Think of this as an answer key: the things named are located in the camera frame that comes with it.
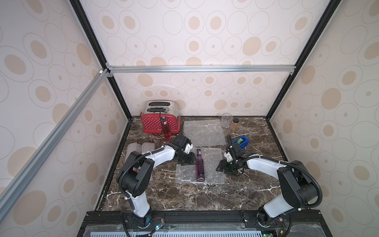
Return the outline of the blue tape dispenser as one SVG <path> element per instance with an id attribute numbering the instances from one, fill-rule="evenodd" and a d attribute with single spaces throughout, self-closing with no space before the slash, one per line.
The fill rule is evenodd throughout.
<path id="1" fill-rule="evenodd" d="M 239 137 L 237 140 L 235 140 L 233 144 L 238 144 L 241 149 L 246 149 L 249 142 L 250 140 L 245 135 L 243 135 Z"/>

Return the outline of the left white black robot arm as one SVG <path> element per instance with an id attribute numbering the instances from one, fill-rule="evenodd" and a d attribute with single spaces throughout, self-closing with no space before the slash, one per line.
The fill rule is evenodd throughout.
<path id="1" fill-rule="evenodd" d="M 176 160 L 181 165 L 193 165 L 195 154 L 191 152 L 192 148 L 191 140 L 179 134 L 158 149 L 145 153 L 134 151 L 129 154 L 119 172 L 117 184 L 119 191 L 129 200 L 133 218 L 140 227 L 147 227 L 152 220 L 146 189 L 153 169 L 171 160 Z"/>

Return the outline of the single bubble wrap sheet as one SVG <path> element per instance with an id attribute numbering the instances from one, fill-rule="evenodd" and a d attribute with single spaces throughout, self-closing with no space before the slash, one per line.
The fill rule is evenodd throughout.
<path id="1" fill-rule="evenodd" d="M 126 153 L 125 153 L 125 157 L 128 158 L 129 155 L 130 155 L 132 152 L 141 153 L 141 152 L 142 152 L 142 145 L 141 145 L 141 144 L 138 144 L 138 143 L 130 143 L 130 144 L 127 146 Z"/>

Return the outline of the purple drink bottle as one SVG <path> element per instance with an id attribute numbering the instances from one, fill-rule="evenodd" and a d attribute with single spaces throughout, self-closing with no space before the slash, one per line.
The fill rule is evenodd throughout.
<path id="1" fill-rule="evenodd" d="M 196 149 L 196 181 L 205 181 L 204 160 L 201 155 L 201 149 Z"/>

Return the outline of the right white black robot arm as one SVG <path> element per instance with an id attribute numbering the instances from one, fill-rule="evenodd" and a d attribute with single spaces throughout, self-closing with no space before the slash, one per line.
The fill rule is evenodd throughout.
<path id="1" fill-rule="evenodd" d="M 323 199 L 322 188 L 317 180 L 299 161 L 277 161 L 263 155 L 247 152 L 238 142 L 232 142 L 227 136 L 228 145 L 224 159 L 216 170 L 231 176 L 239 176 L 244 170 L 262 172 L 280 183 L 281 194 L 258 209 L 258 223 L 268 227 L 282 214 L 302 208 L 318 207 Z"/>

